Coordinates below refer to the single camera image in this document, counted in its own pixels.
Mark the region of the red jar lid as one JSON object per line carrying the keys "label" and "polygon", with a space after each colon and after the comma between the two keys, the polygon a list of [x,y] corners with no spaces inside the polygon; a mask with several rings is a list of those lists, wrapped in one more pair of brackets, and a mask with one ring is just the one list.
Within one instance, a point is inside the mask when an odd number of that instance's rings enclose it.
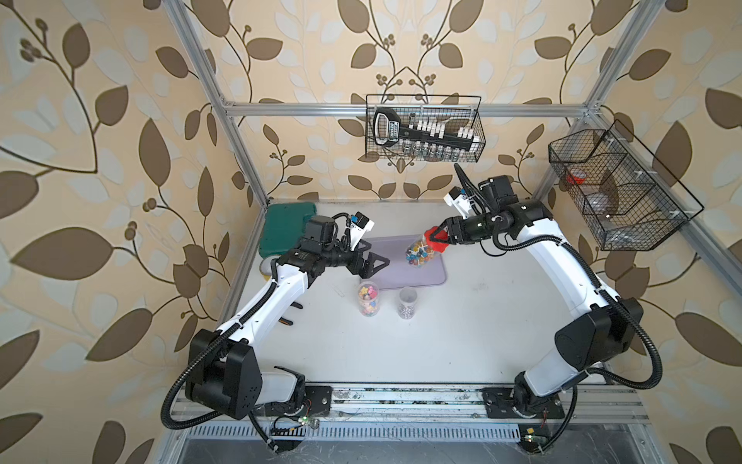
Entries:
{"label": "red jar lid", "polygon": [[424,233],[424,239],[427,247],[435,253],[443,253],[450,245],[448,232],[438,227],[432,227]]}

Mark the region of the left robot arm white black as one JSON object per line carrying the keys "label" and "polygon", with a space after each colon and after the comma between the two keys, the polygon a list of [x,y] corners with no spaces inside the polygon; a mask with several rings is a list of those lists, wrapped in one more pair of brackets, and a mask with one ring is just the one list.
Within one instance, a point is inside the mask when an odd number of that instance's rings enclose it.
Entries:
{"label": "left robot arm white black", "polygon": [[[249,303],[216,330],[202,330],[191,340],[189,364],[164,398],[162,424],[182,430],[220,416],[254,421],[256,407],[272,402],[256,348],[286,309],[328,268],[344,267],[353,275],[371,278],[388,265],[390,259],[371,251],[364,240],[354,251],[343,249],[334,239],[326,243],[299,240],[297,247],[272,261],[272,277]],[[171,409],[181,391],[210,412],[186,421],[174,419]]]}

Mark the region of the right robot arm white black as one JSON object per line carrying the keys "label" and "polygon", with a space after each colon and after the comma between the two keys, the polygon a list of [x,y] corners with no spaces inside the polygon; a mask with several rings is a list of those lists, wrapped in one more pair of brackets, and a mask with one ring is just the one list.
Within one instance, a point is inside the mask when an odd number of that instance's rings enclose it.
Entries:
{"label": "right robot arm white black", "polygon": [[[634,390],[657,387],[664,374],[656,344],[641,325],[643,307],[624,298],[591,270],[563,235],[551,212],[538,200],[479,206],[460,194],[447,194],[446,204],[457,214],[431,231],[436,243],[472,245],[486,240],[503,252],[528,251],[558,288],[570,309],[571,320],[554,335],[552,350],[536,365],[520,373],[507,405],[524,418],[533,418],[559,392],[600,375]],[[643,381],[630,380],[603,367],[638,339],[651,363]]]}

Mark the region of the clear candy jar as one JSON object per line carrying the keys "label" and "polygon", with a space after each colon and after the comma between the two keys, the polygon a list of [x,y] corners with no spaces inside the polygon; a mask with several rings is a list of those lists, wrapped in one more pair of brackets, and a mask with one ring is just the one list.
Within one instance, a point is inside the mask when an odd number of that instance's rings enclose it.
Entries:
{"label": "clear candy jar", "polygon": [[428,236],[422,235],[407,247],[405,253],[407,263],[417,268],[425,266],[443,253],[447,246],[447,243],[431,241]]}

